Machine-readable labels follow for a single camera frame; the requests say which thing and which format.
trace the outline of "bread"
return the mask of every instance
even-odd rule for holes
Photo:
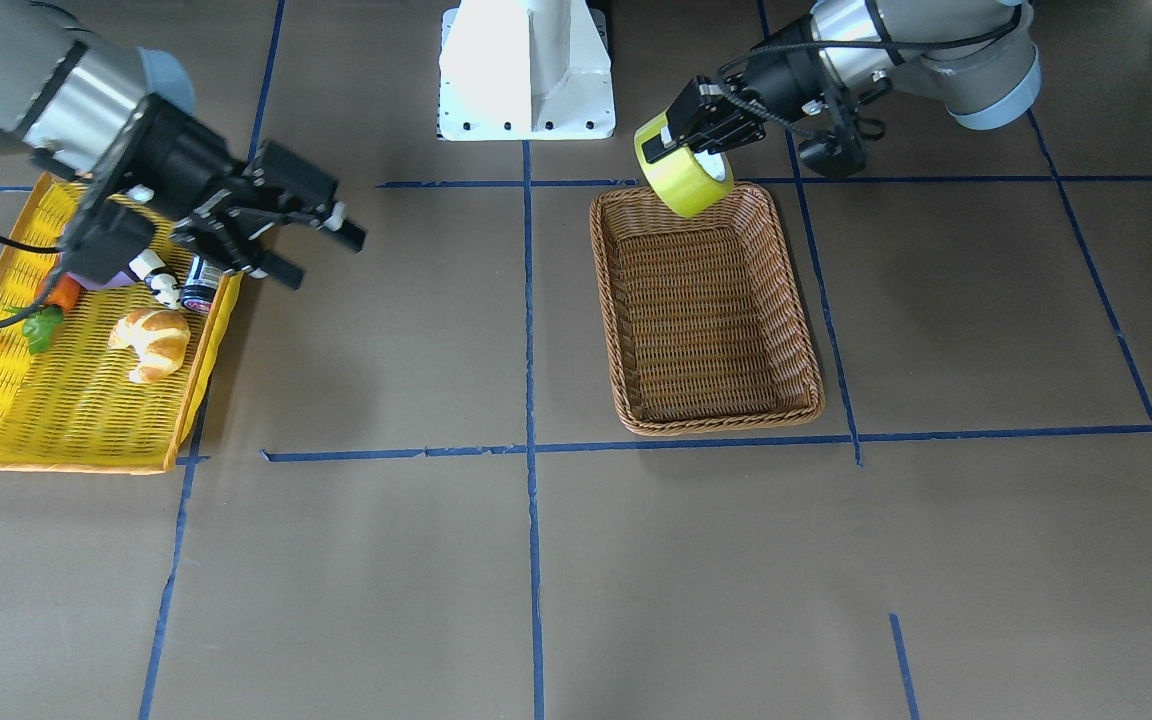
[[[161,381],[177,372],[188,346],[189,324],[184,323],[184,316],[162,306],[132,310],[109,333],[109,348],[132,347],[141,356],[141,364],[127,374],[136,384]]]

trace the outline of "yellow tape roll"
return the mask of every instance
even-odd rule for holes
[[[634,134],[634,153],[647,182],[660,200],[683,218],[699,214],[721,200],[736,185],[726,156],[696,158],[690,147],[680,147],[655,162],[646,161],[643,143],[660,135],[668,120],[660,113]]]

